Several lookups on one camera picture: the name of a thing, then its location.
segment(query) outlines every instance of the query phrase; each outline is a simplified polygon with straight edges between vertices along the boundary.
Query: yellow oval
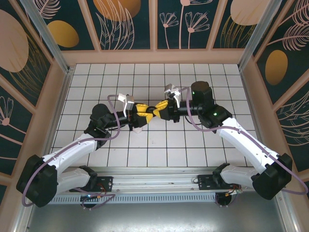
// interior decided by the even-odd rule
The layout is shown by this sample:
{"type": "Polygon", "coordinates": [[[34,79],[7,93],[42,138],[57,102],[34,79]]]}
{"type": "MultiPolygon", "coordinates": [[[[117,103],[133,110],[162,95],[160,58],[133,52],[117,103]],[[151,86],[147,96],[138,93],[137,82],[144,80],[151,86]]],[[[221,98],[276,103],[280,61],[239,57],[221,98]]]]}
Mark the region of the yellow oval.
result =
{"type": "Polygon", "coordinates": [[[284,78],[288,68],[288,58],[286,54],[280,50],[275,50],[267,58],[265,75],[266,80],[271,85],[277,85],[284,78]]]}
{"type": "Polygon", "coordinates": [[[27,63],[27,34],[9,13],[0,10],[0,67],[9,72],[21,71],[27,63]]]}
{"type": "Polygon", "coordinates": [[[232,20],[243,26],[255,25],[260,21],[270,0],[233,0],[232,20]]]}
{"type": "Polygon", "coordinates": [[[78,34],[70,24],[61,20],[55,20],[47,26],[58,45],[63,47],[74,47],[78,44],[78,34]]]}
{"type": "Polygon", "coordinates": [[[129,11],[132,18],[140,11],[140,0],[93,0],[97,10],[105,18],[112,21],[125,21],[127,18],[123,16],[118,2],[124,10],[129,11]]]}

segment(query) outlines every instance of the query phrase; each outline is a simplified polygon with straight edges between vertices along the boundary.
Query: white tile floor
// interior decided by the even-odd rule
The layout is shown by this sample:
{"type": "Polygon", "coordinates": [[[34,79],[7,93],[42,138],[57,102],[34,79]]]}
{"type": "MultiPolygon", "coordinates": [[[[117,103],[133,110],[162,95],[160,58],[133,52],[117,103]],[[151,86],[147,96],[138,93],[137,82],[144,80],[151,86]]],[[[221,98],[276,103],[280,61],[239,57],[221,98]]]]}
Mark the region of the white tile floor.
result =
{"type": "MultiPolygon", "coordinates": [[[[106,101],[110,94],[133,94],[136,102],[156,105],[165,99],[165,85],[189,87],[199,80],[207,81],[216,103],[230,111],[256,137],[235,64],[77,64],[52,151],[83,133],[93,106],[104,103],[110,108],[106,101]]],[[[115,108],[122,111],[122,103],[117,101],[115,108]]],[[[223,162],[251,165],[229,142],[214,133],[196,131],[183,118],[173,123],[155,117],[140,134],[129,131],[128,126],[121,128],[118,138],[73,166],[216,167],[223,162]]]]}

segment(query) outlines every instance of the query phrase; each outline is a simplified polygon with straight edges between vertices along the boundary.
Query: enclosure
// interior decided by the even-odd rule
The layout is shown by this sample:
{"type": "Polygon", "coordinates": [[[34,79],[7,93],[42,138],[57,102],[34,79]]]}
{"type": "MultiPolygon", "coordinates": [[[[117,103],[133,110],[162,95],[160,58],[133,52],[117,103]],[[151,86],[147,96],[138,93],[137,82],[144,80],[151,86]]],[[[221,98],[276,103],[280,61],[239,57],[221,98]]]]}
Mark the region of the enclosure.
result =
{"type": "MultiPolygon", "coordinates": [[[[92,231],[226,231],[235,220],[239,231],[308,231],[306,195],[280,192],[267,201],[248,189],[228,209],[180,201],[135,203],[130,212],[112,203],[98,210],[106,218],[98,222],[99,213],[83,215],[79,205],[24,208],[16,190],[27,159],[77,139],[92,108],[108,105],[108,95],[129,94],[155,106],[166,98],[166,85],[181,89],[195,81],[207,81],[216,103],[253,137],[291,156],[293,172],[308,186],[308,43],[308,0],[1,1],[0,230],[53,231],[49,217],[59,221],[59,231],[85,230],[78,222],[66,224],[84,217],[92,220],[92,231]],[[160,207],[167,212],[162,217],[160,207]],[[248,216],[242,220],[237,211],[248,216]],[[123,219],[121,226],[113,216],[123,219]],[[190,223],[177,226],[185,217],[190,223]],[[227,222],[216,226],[223,217],[227,222]]],[[[113,103],[123,110],[121,102],[113,103]]],[[[228,141],[197,131],[185,118],[173,123],[154,117],[141,133],[121,128],[118,138],[71,167],[114,176],[119,196],[186,195],[200,194],[191,181],[195,175],[226,162],[252,167],[228,141]]],[[[294,178],[287,188],[303,190],[294,178]]]]}

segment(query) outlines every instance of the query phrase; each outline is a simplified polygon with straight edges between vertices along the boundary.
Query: dark teal wallpaper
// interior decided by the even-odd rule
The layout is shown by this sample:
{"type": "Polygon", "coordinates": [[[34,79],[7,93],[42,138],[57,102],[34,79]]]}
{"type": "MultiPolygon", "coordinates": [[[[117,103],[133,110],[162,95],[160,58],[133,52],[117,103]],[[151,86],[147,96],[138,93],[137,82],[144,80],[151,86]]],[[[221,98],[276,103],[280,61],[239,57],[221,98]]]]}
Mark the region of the dark teal wallpaper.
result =
{"type": "Polygon", "coordinates": [[[1,205],[2,199],[4,197],[5,190],[6,190],[6,186],[0,185],[0,205],[1,205]]]}
{"type": "Polygon", "coordinates": [[[0,5],[0,74],[36,105],[50,63],[10,3],[0,5]]]}
{"type": "Polygon", "coordinates": [[[309,69],[308,60],[309,2],[295,0],[257,61],[273,103],[309,69]]]}
{"type": "Polygon", "coordinates": [[[282,8],[284,7],[284,5],[286,4],[286,2],[287,2],[287,0],[282,0],[282,2],[281,2],[281,4],[280,4],[280,7],[279,7],[279,9],[278,9],[278,11],[277,11],[277,13],[276,13],[275,16],[273,17],[273,19],[272,19],[271,23],[269,24],[269,26],[268,26],[266,32],[264,33],[264,35],[263,35],[263,37],[261,38],[260,42],[258,43],[258,45],[256,46],[255,50],[253,51],[253,55],[254,55],[254,56],[256,55],[256,53],[258,52],[258,50],[260,49],[262,43],[264,42],[264,39],[265,39],[266,35],[268,35],[270,29],[271,29],[272,26],[274,25],[276,19],[278,18],[279,14],[280,14],[282,8]]]}
{"type": "Polygon", "coordinates": [[[35,3],[60,50],[94,50],[78,0],[35,3]]]}
{"type": "Polygon", "coordinates": [[[32,114],[0,87],[0,172],[12,174],[32,114]]]}
{"type": "Polygon", "coordinates": [[[17,0],[20,8],[22,9],[22,11],[24,12],[24,14],[27,16],[28,21],[30,22],[30,24],[32,25],[33,29],[37,32],[37,34],[39,35],[41,41],[43,42],[43,44],[45,45],[46,49],[48,50],[49,54],[51,55],[52,58],[54,58],[53,54],[51,53],[51,51],[49,50],[48,46],[46,45],[45,41],[42,39],[39,31],[37,30],[37,28],[35,27],[35,25],[33,24],[32,20],[29,18],[28,14],[26,13],[23,5],[21,4],[20,0],[17,0]]]}
{"type": "Polygon", "coordinates": [[[268,1],[228,0],[213,48],[245,48],[268,1]]]}
{"type": "Polygon", "coordinates": [[[217,0],[158,0],[158,49],[206,48],[217,0]]]}
{"type": "Polygon", "coordinates": [[[102,50],[150,49],[148,0],[87,0],[102,50]]]}
{"type": "Polygon", "coordinates": [[[309,82],[292,96],[277,116],[299,172],[309,168],[309,82]]]}

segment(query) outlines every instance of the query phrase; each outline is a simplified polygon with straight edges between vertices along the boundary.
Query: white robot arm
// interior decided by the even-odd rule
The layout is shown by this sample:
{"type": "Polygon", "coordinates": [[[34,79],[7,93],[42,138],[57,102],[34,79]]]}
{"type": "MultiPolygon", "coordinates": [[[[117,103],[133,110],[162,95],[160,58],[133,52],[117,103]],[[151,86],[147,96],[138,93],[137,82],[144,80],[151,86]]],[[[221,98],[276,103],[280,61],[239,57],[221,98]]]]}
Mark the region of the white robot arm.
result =
{"type": "MultiPolygon", "coordinates": [[[[206,128],[223,127],[217,129],[215,133],[234,145],[254,167],[242,168],[224,163],[213,172],[215,182],[218,185],[233,183],[248,186],[254,188],[265,199],[272,199],[291,181],[291,175],[269,156],[277,159],[290,170],[292,169],[291,158],[286,154],[280,156],[264,146],[252,137],[226,109],[216,105],[212,98],[212,90],[207,82],[195,82],[191,89],[192,100],[189,110],[192,115],[198,115],[202,125],[206,128]],[[233,127],[236,130],[224,129],[224,126],[233,127]],[[262,146],[269,154],[263,153],[256,144],[262,146]]],[[[160,102],[155,107],[134,103],[133,97],[120,94],[118,99],[124,102],[125,107],[124,111],[117,112],[120,125],[129,125],[133,130],[149,123],[153,116],[174,122],[179,122],[180,116],[187,116],[186,102],[179,101],[178,89],[169,85],[166,87],[165,93],[170,99],[160,102]]],[[[82,156],[103,146],[106,141],[95,141],[94,139],[109,138],[110,134],[107,129],[116,126],[116,118],[110,113],[107,106],[96,105],[93,108],[88,128],[77,140],[53,154],[42,158],[32,156],[28,159],[17,183],[17,190],[23,192],[35,170],[59,153],[61,154],[50,161],[33,179],[26,194],[27,198],[38,207],[42,207],[48,204],[56,194],[73,188],[93,186],[96,175],[92,175],[93,171],[90,168],[82,166],[71,172],[64,171],[82,156]]]]}

